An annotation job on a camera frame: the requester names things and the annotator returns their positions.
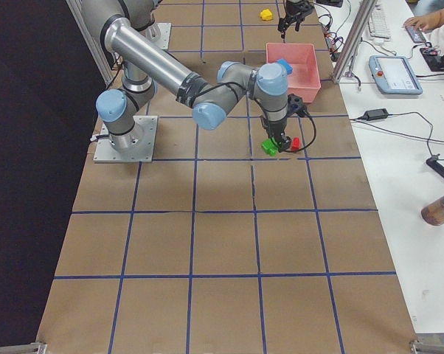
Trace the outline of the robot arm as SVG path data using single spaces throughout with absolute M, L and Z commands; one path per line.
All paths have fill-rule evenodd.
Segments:
M 285 127 L 293 111 L 286 68 L 280 63 L 255 68 L 226 61 L 212 86 L 144 35 L 155 23 L 158 6 L 158 1 L 83 1 L 81 13 L 87 30 L 105 51 L 121 55 L 124 63 L 170 91 L 177 102 L 191 108 L 199 127 L 216 129 L 247 95 L 262 110 L 269 142 L 277 151 L 287 151 L 291 138 Z

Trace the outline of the person hand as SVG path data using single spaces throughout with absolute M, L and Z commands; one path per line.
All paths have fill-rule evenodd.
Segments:
M 404 23 L 404 27 L 414 27 L 416 30 L 428 31 L 434 29 L 437 24 L 436 18 L 432 14 L 421 15 L 408 18 Z

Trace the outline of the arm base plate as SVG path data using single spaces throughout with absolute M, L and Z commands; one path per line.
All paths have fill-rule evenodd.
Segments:
M 96 163 L 151 163 L 156 141 L 158 116 L 135 115 L 133 129 L 121 136 L 108 132 L 105 125 L 94 152 Z

